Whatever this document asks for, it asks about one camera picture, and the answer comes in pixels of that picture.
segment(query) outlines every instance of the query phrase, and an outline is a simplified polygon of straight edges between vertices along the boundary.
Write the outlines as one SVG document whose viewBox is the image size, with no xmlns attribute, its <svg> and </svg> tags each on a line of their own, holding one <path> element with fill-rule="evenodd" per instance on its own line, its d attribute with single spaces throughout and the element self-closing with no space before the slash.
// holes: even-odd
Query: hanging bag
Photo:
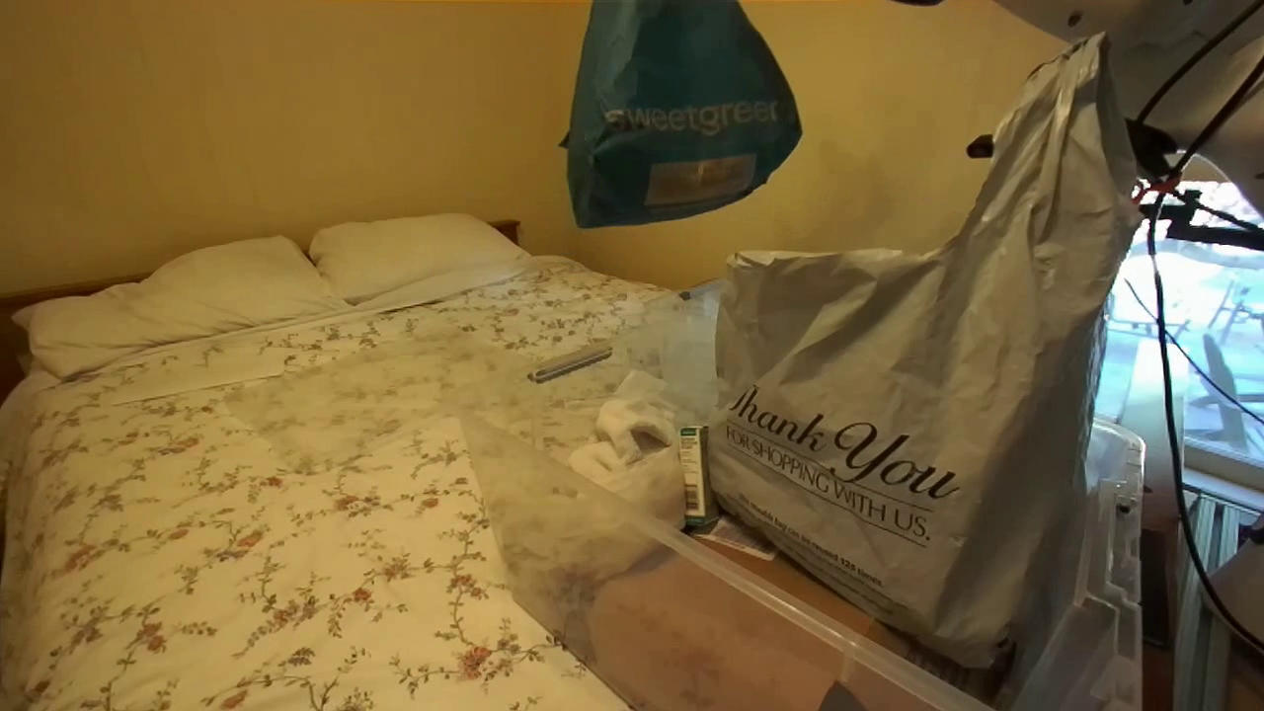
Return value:
<svg viewBox="0 0 1264 711">
<path fill-rule="evenodd" d="M 591 0 L 565 138 L 575 227 L 730 204 L 799 134 L 790 82 L 738 0 Z"/>
<path fill-rule="evenodd" d="M 1099 67 L 1082 45 L 1031 74 L 945 250 L 728 274 L 715 502 L 962 669 L 1077 552 L 1093 333 L 1137 227 Z"/>
</svg>

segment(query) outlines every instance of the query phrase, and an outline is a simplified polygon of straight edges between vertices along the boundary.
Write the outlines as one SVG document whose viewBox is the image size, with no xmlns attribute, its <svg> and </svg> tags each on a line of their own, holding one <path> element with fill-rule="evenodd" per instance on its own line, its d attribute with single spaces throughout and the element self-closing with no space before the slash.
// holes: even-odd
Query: pillow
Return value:
<svg viewBox="0 0 1264 711">
<path fill-rule="evenodd" d="M 193 250 L 139 284 L 45 300 L 17 313 L 37 362 L 58 381 L 139 346 L 200 341 L 229 327 L 349 313 L 289 237 Z"/>
<path fill-rule="evenodd" d="M 470 215 L 328 227 L 307 246 L 328 284 L 358 308 L 407 308 L 521 274 L 508 237 Z"/>
</svg>

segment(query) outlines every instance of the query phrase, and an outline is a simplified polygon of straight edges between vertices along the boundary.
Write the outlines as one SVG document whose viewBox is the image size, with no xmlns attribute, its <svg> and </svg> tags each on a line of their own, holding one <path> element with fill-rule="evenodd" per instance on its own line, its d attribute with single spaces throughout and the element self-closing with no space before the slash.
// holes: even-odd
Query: bed frame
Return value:
<svg viewBox="0 0 1264 711">
<path fill-rule="evenodd" d="M 488 221 L 504 242 L 521 246 L 521 221 Z M 21 308 L 55 300 L 55 298 L 85 298 L 118 280 L 93 280 L 93 284 L 62 284 L 62 288 L 37 288 L 37 291 L 17 291 L 0 298 L 0 400 L 29 377 L 29 336 L 12 321 Z"/>
</svg>

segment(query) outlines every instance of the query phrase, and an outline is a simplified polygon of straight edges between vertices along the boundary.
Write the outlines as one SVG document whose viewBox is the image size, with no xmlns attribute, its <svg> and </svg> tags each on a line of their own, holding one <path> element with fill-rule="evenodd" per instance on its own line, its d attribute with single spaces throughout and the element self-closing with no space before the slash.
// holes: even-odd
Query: bed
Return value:
<svg viewBox="0 0 1264 711">
<path fill-rule="evenodd" d="M 794 568 L 680 536 L 680 391 L 711 373 L 715 303 L 504 234 L 345 221 L 21 308 L 0 708 L 999 701 Z"/>
<path fill-rule="evenodd" d="M 620 708 L 508 600 L 437 404 L 673 291 L 472 221 L 338 228 L 325 274 L 267 237 L 22 313 L 0 708 Z"/>
</svg>

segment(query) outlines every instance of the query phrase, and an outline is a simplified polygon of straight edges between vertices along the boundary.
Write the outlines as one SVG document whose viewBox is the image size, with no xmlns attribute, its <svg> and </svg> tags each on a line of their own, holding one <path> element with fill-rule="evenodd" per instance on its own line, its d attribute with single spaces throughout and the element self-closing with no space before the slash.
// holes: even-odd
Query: floral pattern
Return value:
<svg viewBox="0 0 1264 711">
<path fill-rule="evenodd" d="M 0 708 L 620 708 L 512 603 L 453 411 L 673 303 L 540 257 L 30 381 L 0 411 Z"/>
</svg>

